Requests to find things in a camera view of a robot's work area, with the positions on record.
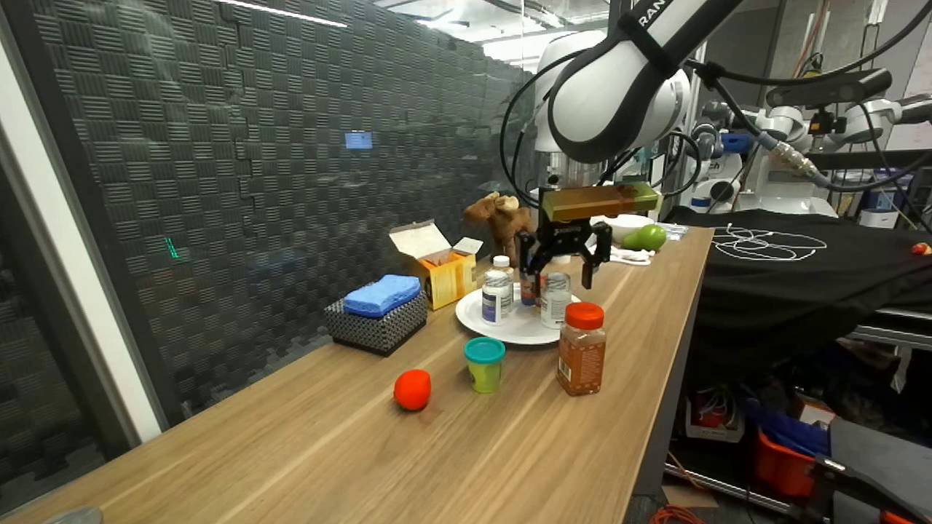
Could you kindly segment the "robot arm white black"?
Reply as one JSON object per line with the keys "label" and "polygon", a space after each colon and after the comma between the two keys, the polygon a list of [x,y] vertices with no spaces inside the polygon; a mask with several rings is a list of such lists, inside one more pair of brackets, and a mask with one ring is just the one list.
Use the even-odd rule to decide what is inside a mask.
{"label": "robot arm white black", "polygon": [[[684,97],[688,56],[716,33],[741,0],[641,0],[614,19],[607,36],[558,56],[540,75],[544,142],[576,163],[608,163],[674,132]],[[612,234],[593,215],[637,212],[628,187],[541,190],[540,224],[518,234],[518,272],[540,278],[553,256],[583,256],[583,286],[608,260]]]}

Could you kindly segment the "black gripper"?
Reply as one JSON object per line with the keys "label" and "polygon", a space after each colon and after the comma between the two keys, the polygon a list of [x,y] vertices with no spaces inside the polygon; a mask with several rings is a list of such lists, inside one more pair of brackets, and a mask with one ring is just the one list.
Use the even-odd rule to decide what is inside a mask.
{"label": "black gripper", "polygon": [[583,256],[583,288],[591,288],[593,275],[612,256],[612,227],[586,221],[541,221],[532,234],[518,237],[518,266],[524,275],[541,275],[553,256]]}

